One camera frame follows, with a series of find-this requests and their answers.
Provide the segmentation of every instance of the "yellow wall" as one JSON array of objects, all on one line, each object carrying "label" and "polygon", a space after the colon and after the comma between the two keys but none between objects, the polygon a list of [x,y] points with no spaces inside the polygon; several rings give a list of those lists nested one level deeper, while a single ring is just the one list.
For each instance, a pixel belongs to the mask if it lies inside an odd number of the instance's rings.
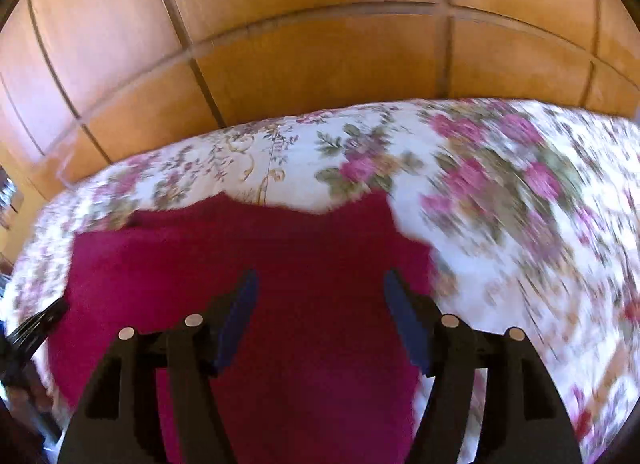
[{"label": "yellow wall", "polygon": [[0,228],[0,253],[13,263],[20,254],[25,240],[31,234],[31,227],[40,209],[47,201],[35,189],[2,144],[0,144],[0,166],[6,170],[18,190],[24,195],[24,201],[18,214],[14,217],[11,229],[7,231]]}]

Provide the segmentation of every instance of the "bed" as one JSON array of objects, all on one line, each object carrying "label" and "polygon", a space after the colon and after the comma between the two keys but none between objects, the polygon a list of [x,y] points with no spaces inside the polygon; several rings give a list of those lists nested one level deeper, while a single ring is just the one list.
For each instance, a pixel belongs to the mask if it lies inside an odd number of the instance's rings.
[{"label": "bed", "polygon": [[[406,100],[240,124],[114,164],[56,197],[34,226],[2,316],[12,329],[63,295],[74,234],[136,209],[221,191],[315,212],[374,189],[432,244],[441,310],[521,326],[595,462],[640,397],[640,128],[536,101]],[[55,390],[46,347],[38,368]],[[478,372],[460,462],[473,459]],[[430,382],[415,394],[418,419]],[[58,397],[58,414],[63,398]]]}]

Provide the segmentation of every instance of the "brown wall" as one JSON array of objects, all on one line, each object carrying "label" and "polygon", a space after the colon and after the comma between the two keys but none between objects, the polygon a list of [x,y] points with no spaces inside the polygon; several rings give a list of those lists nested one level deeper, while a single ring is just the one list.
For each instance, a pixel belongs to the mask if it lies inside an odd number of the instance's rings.
[{"label": "brown wall", "polygon": [[535,98],[632,116],[620,0],[20,0],[0,141],[47,198],[220,126],[402,98]]}]

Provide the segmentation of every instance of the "floral print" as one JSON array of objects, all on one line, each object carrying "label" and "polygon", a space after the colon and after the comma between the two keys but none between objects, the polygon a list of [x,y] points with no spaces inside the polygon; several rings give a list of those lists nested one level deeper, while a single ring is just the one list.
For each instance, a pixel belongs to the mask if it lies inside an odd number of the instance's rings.
[{"label": "floral print", "polygon": [[[59,195],[34,225],[2,314],[11,329],[61,296],[74,234],[123,227],[137,208],[224,190],[319,212],[383,189],[398,228],[434,246],[440,309],[490,332],[523,328],[594,462],[640,397],[639,152],[629,121],[531,101],[411,100],[241,124]],[[416,391],[417,419],[430,386]],[[485,387],[478,372],[461,462],[474,458]]]}]

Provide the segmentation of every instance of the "mattress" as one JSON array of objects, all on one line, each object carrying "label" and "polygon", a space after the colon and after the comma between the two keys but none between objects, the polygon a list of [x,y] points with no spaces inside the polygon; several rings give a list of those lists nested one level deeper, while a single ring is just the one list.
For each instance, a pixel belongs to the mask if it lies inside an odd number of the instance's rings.
[{"label": "mattress", "polygon": [[[382,189],[396,225],[436,251],[433,295],[473,328],[520,326],[585,462],[640,397],[640,128],[534,101],[409,100],[240,124],[114,164],[41,212],[2,302],[12,329],[63,295],[74,234],[221,191],[322,212]],[[38,369],[55,392],[46,346]],[[430,380],[415,393],[415,418]],[[476,374],[460,462],[473,459]]]}]

